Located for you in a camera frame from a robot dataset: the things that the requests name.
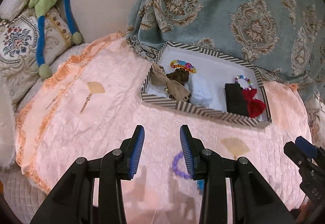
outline burlap bow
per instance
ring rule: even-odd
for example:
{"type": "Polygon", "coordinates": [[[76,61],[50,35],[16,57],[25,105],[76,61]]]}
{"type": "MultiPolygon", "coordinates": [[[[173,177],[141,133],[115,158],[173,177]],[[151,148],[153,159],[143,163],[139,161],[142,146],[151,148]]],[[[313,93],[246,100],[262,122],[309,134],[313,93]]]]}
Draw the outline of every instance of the burlap bow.
{"type": "Polygon", "coordinates": [[[165,72],[159,67],[158,64],[152,64],[152,77],[151,83],[155,86],[166,86],[168,92],[175,98],[175,100],[188,101],[191,92],[176,80],[170,80],[165,72]]]}

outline green pom pom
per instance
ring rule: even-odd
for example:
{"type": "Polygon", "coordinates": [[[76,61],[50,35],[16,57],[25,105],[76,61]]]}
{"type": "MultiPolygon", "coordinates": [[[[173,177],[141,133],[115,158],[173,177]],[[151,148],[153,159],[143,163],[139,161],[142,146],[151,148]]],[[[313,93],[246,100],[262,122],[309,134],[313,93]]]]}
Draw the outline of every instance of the green pom pom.
{"type": "Polygon", "coordinates": [[[75,32],[75,33],[72,35],[71,41],[74,42],[75,45],[79,45],[79,44],[81,44],[81,42],[82,42],[82,36],[81,36],[81,33],[79,33],[79,32],[75,32]]]}
{"type": "Polygon", "coordinates": [[[49,79],[52,76],[52,70],[47,64],[40,65],[38,73],[42,80],[49,79]]]}

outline metal screw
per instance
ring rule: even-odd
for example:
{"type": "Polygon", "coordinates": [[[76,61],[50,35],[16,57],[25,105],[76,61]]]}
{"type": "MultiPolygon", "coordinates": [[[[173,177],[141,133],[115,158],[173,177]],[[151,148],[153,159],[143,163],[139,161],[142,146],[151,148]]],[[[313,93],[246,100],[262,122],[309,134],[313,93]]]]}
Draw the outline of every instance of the metal screw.
{"type": "Polygon", "coordinates": [[[204,154],[204,155],[210,155],[210,154],[212,154],[212,151],[210,149],[203,149],[202,150],[202,154],[204,154]]]}
{"type": "Polygon", "coordinates": [[[121,153],[122,153],[122,151],[120,149],[115,149],[113,151],[113,155],[116,155],[116,156],[120,155],[121,153]]]}
{"type": "Polygon", "coordinates": [[[76,163],[80,165],[80,164],[83,164],[85,162],[85,160],[86,159],[84,157],[78,157],[76,160],[76,163]]]}
{"type": "Polygon", "coordinates": [[[239,162],[243,165],[247,164],[248,163],[248,159],[246,157],[241,157],[239,158],[239,162]]]}

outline green stuffed toy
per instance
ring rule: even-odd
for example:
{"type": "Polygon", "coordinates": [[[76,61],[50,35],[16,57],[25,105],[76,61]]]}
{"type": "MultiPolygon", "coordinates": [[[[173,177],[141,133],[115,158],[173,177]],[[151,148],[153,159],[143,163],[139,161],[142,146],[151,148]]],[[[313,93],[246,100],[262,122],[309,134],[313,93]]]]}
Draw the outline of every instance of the green stuffed toy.
{"type": "MultiPolygon", "coordinates": [[[[38,73],[41,79],[45,80],[52,76],[52,71],[49,65],[45,64],[43,51],[45,46],[45,36],[44,36],[44,23],[45,23],[45,15],[47,12],[56,4],[58,0],[30,0],[28,7],[32,8],[35,7],[35,14],[38,17],[38,30],[39,30],[39,39],[37,42],[36,48],[36,61],[38,64],[38,73]]],[[[64,1],[64,8],[67,17],[67,23],[70,32],[72,33],[71,41],[79,45],[82,42],[82,36],[77,31],[76,26],[74,24],[74,20],[72,17],[71,7],[70,7],[70,0],[63,0],[64,1]]]]}

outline white quilted cushion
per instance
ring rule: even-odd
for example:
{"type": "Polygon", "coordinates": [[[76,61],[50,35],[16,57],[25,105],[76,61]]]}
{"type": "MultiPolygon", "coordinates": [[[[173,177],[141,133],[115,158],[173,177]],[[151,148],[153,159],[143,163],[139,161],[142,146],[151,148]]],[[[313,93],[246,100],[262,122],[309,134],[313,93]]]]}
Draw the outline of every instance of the white quilted cushion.
{"type": "Polygon", "coordinates": [[[6,172],[0,172],[4,199],[23,224],[29,224],[44,199],[45,193],[32,187],[16,164],[6,172]]]}

